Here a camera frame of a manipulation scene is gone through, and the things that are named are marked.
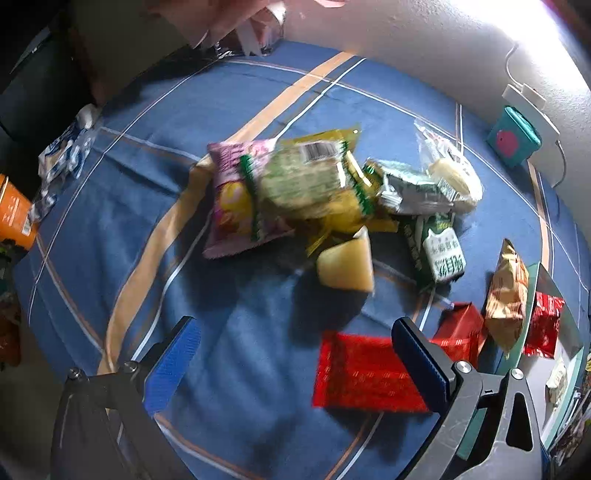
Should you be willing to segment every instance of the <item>blue gripper pad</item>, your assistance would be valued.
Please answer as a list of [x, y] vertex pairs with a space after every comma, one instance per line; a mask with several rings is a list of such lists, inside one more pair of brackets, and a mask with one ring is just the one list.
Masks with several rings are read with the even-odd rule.
[[168, 405], [201, 342], [197, 320], [189, 318], [144, 382], [144, 407], [151, 417]]
[[421, 345], [402, 319], [396, 320], [392, 326], [392, 346], [429, 410], [439, 414], [446, 412], [449, 409], [448, 382], [428, 350]]

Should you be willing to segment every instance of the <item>food packaging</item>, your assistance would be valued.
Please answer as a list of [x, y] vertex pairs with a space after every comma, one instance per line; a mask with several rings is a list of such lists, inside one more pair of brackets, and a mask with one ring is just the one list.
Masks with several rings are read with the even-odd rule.
[[554, 358], [560, 330], [560, 313], [564, 304], [564, 300], [559, 297], [535, 292], [535, 306], [523, 347], [524, 354]]
[[471, 212], [482, 200], [482, 183], [466, 157], [447, 139], [415, 121], [421, 166], [435, 180], [445, 180], [457, 192], [456, 213]]
[[349, 215], [352, 224], [370, 215], [373, 204], [355, 179], [358, 135], [337, 129], [281, 141], [258, 180], [262, 210], [290, 219]]
[[374, 266], [367, 227], [353, 239], [324, 250], [317, 260], [318, 278], [326, 287], [374, 291]]
[[546, 400], [551, 405], [560, 405], [568, 383], [568, 375], [564, 361], [559, 358], [546, 382]]
[[484, 327], [484, 318], [473, 303], [455, 302], [452, 309], [441, 314], [441, 324], [434, 340], [468, 338], [478, 335], [478, 353], [482, 350], [488, 332]]
[[457, 196], [447, 181], [435, 181], [399, 161], [369, 158], [363, 173], [372, 183], [378, 203], [397, 215], [447, 213]]
[[[452, 361], [476, 363], [478, 336], [433, 340]], [[426, 413], [428, 408], [390, 338], [325, 332], [312, 398], [314, 407]]]
[[464, 274], [466, 258], [450, 215], [401, 217], [401, 223], [419, 287], [448, 283]]
[[345, 141], [319, 140], [269, 154], [259, 181], [266, 211], [300, 219], [340, 213], [337, 196], [350, 187], [344, 167], [347, 150]]
[[31, 249], [38, 225], [28, 217], [30, 207], [31, 202], [6, 175], [0, 174], [0, 241], [14, 240], [26, 250]]
[[[234, 255], [293, 232], [280, 216], [263, 217], [256, 194], [253, 196], [252, 184], [265, 167], [268, 159], [265, 154], [274, 147], [274, 140], [208, 145], [217, 172], [213, 181], [212, 227], [203, 250], [204, 257]], [[254, 159], [249, 163], [248, 172], [241, 161], [245, 155]]]
[[525, 320], [525, 303], [530, 276], [506, 238], [486, 298], [485, 326], [505, 352], [516, 344]]

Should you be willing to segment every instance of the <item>brown snack bag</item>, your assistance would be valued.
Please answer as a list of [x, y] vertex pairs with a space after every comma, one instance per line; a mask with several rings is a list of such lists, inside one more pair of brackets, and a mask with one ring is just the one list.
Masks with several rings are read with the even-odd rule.
[[505, 353], [516, 344], [523, 328], [529, 279], [521, 257], [505, 238], [488, 290], [485, 312], [486, 328]]

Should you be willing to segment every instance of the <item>white cable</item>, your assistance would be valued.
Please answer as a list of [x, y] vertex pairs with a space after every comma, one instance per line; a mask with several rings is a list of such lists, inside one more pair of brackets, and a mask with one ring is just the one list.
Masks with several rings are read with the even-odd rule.
[[505, 57], [505, 71], [507, 72], [507, 76], [511, 80], [511, 83], [513, 85], [515, 85], [519, 90], [521, 90], [523, 88], [523, 83], [519, 83], [517, 80], [515, 80], [513, 78], [513, 75], [509, 71], [509, 60], [510, 60], [511, 56], [516, 52], [516, 50], [518, 48], [519, 48], [519, 42], [515, 42], [515, 44], [513, 45], [513, 48], [510, 49], [509, 53]]
[[562, 156], [563, 169], [562, 169], [562, 178], [559, 181], [557, 181], [554, 185], [552, 185], [552, 188], [554, 188], [554, 189], [558, 185], [560, 185], [562, 182], [564, 182], [564, 179], [566, 178], [566, 155], [564, 155], [564, 150], [562, 149], [562, 144], [560, 143], [560, 140], [556, 141], [556, 146], [560, 150], [560, 155]]

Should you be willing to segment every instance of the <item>bed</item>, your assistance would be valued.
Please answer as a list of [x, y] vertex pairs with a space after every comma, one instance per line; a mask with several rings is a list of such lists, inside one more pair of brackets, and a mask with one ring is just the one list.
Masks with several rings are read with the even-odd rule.
[[[375, 295], [322, 287], [296, 239], [231, 258], [202, 250], [212, 208], [209, 142], [300, 137], [359, 124], [356, 157], [418, 166], [413, 122], [456, 142], [485, 188], [455, 227], [466, 274], [419, 293], [401, 235], [371, 235]], [[388, 336], [411, 317], [429, 337], [455, 301], [480, 308], [502, 240], [540, 262], [589, 343], [589, 250], [568, 208], [530, 163], [506, 170], [489, 126], [392, 67], [283, 42], [264, 58], [213, 64], [176, 54], [103, 110], [80, 179], [15, 271], [24, 319], [53, 369], [104, 374], [141, 358], [178, 320], [202, 342], [156, 420], [197, 478], [396, 478], [436, 414], [311, 407], [322, 332]], [[479, 369], [494, 371], [489, 349]]]

